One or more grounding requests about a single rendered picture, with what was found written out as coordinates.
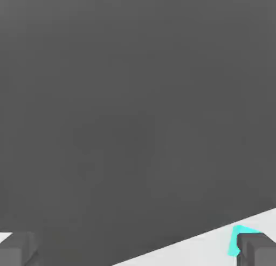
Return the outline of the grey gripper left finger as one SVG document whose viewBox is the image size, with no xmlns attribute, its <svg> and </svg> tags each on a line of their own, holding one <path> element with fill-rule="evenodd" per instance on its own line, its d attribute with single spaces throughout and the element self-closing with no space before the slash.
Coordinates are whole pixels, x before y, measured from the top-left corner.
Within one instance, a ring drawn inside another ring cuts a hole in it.
<svg viewBox="0 0 276 266">
<path fill-rule="evenodd" d="M 12 233 L 0 243 L 0 266 L 26 266 L 37 249 L 38 243 L 34 233 Z"/>
</svg>

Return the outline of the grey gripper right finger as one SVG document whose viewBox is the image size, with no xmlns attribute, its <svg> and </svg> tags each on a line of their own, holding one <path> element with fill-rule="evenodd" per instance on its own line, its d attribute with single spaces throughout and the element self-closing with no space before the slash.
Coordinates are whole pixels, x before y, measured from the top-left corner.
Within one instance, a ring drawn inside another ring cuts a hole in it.
<svg viewBox="0 0 276 266">
<path fill-rule="evenodd" d="M 237 247 L 237 266 L 276 266 L 276 242 L 264 233 L 240 233 Z"/>
</svg>

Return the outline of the small cyan cube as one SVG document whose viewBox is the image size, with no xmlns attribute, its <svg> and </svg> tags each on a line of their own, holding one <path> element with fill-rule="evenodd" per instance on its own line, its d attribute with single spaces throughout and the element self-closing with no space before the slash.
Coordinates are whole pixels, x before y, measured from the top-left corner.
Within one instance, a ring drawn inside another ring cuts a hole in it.
<svg viewBox="0 0 276 266">
<path fill-rule="evenodd" d="M 227 254 L 231 257 L 237 257 L 240 253 L 240 249 L 237 246 L 237 237 L 239 234 L 251 234 L 251 233 L 260 233 L 260 231 L 242 226 L 236 225 L 232 228 L 232 233 L 230 237 L 230 243 Z"/>
</svg>

